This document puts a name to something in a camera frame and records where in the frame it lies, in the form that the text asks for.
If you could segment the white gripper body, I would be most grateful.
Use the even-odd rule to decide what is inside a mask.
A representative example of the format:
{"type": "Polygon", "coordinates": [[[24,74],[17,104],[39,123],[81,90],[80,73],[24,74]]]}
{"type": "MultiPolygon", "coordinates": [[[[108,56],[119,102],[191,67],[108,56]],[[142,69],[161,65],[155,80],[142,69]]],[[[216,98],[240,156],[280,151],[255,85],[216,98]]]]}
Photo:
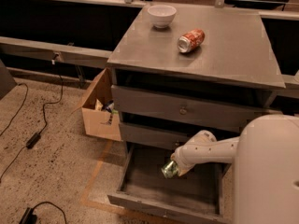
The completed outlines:
{"type": "Polygon", "coordinates": [[[195,164],[204,163],[204,156],[216,141],[215,135],[207,130],[200,131],[194,135],[174,152],[178,168],[193,168],[195,164]]]}

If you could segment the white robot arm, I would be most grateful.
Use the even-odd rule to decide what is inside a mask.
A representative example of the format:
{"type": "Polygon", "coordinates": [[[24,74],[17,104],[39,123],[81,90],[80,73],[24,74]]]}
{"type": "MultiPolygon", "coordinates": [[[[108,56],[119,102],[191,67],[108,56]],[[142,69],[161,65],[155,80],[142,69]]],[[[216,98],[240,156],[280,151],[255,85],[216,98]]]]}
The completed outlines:
{"type": "Polygon", "coordinates": [[[200,163],[233,165],[234,224],[299,224],[298,117],[262,116],[218,142],[200,132],[171,159],[180,175],[200,163]]]}

